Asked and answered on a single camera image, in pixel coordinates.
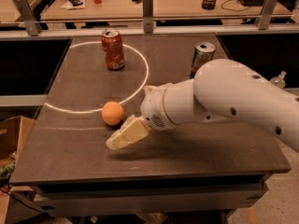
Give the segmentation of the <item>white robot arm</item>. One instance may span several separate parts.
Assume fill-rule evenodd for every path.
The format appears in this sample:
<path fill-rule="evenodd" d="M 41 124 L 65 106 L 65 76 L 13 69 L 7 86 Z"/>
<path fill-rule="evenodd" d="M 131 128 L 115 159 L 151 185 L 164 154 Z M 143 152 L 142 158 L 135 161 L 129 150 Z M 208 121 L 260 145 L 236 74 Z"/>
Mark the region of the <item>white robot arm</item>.
<path fill-rule="evenodd" d="M 265 130 L 299 151 L 299 97 L 242 63 L 212 60 L 203 64 L 192 79 L 147 85 L 144 92 L 141 116 L 129 117 L 106 140 L 110 149 L 136 143 L 151 130 L 234 120 Z"/>

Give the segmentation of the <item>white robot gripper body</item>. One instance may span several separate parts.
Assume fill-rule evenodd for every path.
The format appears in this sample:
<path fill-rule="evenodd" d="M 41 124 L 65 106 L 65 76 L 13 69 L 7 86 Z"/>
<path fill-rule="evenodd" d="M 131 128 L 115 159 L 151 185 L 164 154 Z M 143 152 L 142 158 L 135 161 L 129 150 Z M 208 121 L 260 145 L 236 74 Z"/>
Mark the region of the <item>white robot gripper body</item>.
<path fill-rule="evenodd" d="M 164 95 L 171 83 L 162 86 L 156 86 L 157 89 L 144 97 L 141 104 L 142 117 L 149 126 L 157 131 L 170 130 L 173 128 L 173 122 L 167 116 L 164 108 Z"/>

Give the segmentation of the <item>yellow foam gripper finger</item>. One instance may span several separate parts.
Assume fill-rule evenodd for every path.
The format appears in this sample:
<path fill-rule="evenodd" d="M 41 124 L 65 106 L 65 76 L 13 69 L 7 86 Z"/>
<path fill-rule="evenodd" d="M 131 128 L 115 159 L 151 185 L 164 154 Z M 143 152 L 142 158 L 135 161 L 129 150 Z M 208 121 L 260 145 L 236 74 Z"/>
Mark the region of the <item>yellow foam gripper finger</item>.
<path fill-rule="evenodd" d="M 146 95 L 150 94 L 152 91 L 156 90 L 157 87 L 156 86 L 151 86 L 151 85 L 145 85 L 143 87 L 143 91 Z"/>
<path fill-rule="evenodd" d="M 147 137 L 150 126 L 143 117 L 130 116 L 122 126 L 107 140 L 106 145 L 112 150 L 121 149 Z"/>

